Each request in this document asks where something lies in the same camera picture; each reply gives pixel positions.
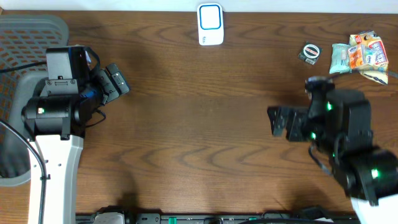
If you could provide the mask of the round green label package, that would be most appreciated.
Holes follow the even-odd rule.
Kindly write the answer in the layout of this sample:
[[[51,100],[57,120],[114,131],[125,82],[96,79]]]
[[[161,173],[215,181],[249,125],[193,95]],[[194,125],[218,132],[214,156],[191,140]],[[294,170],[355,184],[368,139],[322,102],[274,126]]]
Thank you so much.
[[[306,42],[303,48],[301,49],[298,58],[310,65],[315,65],[320,57],[321,52],[322,52],[321,47],[313,43]]]

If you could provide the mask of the teal snack packet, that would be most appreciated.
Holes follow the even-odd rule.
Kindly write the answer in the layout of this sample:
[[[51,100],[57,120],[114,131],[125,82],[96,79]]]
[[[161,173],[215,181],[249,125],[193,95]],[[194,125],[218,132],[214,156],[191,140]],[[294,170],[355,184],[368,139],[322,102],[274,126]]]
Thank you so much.
[[[348,73],[351,71],[349,65],[348,49],[350,45],[347,44],[333,44],[331,65],[329,74],[333,73]]]

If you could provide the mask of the orange small snack box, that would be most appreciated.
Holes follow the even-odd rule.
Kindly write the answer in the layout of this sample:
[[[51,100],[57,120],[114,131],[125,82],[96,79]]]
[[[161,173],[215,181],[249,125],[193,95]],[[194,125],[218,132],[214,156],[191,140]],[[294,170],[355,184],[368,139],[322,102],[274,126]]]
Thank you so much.
[[[348,49],[349,66],[351,69],[362,67],[365,64],[364,45],[358,44]]]

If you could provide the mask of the white blue snack bag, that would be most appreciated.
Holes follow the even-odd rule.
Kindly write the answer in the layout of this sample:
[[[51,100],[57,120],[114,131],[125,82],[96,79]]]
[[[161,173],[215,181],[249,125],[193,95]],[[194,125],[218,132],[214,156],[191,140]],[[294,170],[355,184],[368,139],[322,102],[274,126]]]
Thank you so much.
[[[358,71],[362,76],[382,85],[388,84],[388,57],[382,39],[373,31],[352,34],[349,37],[351,47],[362,44],[365,47],[377,50],[377,59],[374,66],[363,65],[352,69]]]

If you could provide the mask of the green white small box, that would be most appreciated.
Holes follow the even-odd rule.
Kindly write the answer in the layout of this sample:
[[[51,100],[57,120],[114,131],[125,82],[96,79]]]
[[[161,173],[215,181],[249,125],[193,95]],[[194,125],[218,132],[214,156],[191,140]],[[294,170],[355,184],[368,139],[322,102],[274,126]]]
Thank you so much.
[[[364,48],[364,64],[374,66],[377,59],[377,50],[369,47]]]

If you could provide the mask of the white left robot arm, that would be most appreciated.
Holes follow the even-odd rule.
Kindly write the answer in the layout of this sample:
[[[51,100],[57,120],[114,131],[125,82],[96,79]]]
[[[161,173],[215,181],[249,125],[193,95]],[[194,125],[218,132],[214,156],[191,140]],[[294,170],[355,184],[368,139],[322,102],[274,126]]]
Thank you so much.
[[[77,170],[87,122],[129,92],[116,64],[83,77],[30,72],[17,87],[30,160],[29,223],[75,223]]]

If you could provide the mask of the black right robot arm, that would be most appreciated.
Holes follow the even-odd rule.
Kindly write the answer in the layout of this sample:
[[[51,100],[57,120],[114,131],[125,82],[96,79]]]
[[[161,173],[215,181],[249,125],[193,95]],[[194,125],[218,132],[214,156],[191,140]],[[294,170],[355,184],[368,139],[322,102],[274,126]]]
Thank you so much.
[[[397,223],[397,156],[373,143],[371,104],[358,90],[315,90],[307,108],[270,106],[273,136],[309,142],[312,159],[350,198],[361,223]]]

